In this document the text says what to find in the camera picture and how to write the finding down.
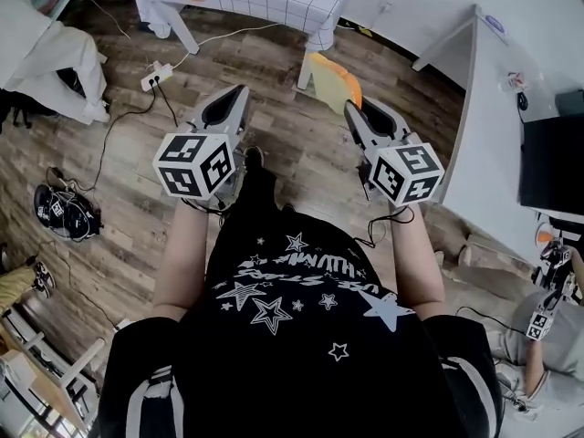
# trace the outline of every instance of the black t-shirt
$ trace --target black t-shirt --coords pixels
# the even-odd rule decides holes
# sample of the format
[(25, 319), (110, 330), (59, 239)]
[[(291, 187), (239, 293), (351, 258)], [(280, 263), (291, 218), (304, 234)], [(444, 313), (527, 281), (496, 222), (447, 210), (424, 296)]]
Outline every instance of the black t-shirt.
[(168, 365), (185, 436), (498, 433), (501, 396), (482, 325), (421, 322), (331, 224), (296, 213), (230, 220), (182, 321), (145, 319), (115, 336), (99, 406), (104, 438), (124, 436), (130, 396)]

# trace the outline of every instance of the power strip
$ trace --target power strip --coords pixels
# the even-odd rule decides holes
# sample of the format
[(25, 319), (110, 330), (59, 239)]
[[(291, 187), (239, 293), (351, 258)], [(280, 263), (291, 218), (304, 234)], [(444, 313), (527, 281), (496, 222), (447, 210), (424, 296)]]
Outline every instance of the power strip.
[(151, 90), (154, 86), (156, 86), (157, 83), (161, 84), (163, 81), (166, 81), (172, 76), (172, 65), (170, 63), (162, 66), (160, 62), (155, 61), (153, 65), (154, 71), (146, 78), (143, 78), (141, 82), (142, 89), (145, 92)]

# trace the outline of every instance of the white wall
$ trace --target white wall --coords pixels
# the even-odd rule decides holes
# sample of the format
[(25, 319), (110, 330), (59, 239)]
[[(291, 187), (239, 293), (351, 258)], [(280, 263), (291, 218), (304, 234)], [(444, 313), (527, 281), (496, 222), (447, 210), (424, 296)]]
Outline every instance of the white wall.
[(349, 0), (343, 17), (416, 55), (456, 27), (472, 4), (501, 21), (546, 75), (555, 91), (584, 86), (584, 2), (582, 0)]

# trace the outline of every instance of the computer monitor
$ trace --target computer monitor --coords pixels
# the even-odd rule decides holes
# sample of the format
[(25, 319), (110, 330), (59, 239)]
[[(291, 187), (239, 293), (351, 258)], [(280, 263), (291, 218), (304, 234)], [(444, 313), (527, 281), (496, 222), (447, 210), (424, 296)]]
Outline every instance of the computer monitor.
[(584, 115), (525, 124), (519, 202), (584, 215)]

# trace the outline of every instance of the shoe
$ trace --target shoe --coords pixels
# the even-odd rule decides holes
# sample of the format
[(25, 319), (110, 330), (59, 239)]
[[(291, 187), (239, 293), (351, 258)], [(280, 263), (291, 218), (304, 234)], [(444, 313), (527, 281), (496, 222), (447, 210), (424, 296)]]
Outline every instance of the shoe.
[(47, 286), (42, 280), (37, 279), (33, 287), (35, 288), (35, 290), (40, 292), (45, 298), (51, 298), (51, 293), (48, 291)]
[(458, 266), (467, 267), (471, 265), (471, 260), (473, 257), (473, 250), (470, 246), (463, 246), (463, 249), (458, 255)]
[(55, 288), (55, 279), (47, 267), (40, 261), (35, 265), (36, 281), (45, 287)]
[(103, 123), (108, 123), (110, 121), (110, 115), (106, 111), (106, 103), (100, 100), (97, 104), (87, 104), (85, 110), (83, 110), (83, 116), (88, 119), (95, 121), (101, 121)]
[(244, 166), (247, 171), (250, 169), (264, 167), (264, 154), (257, 146), (250, 146), (244, 152)]

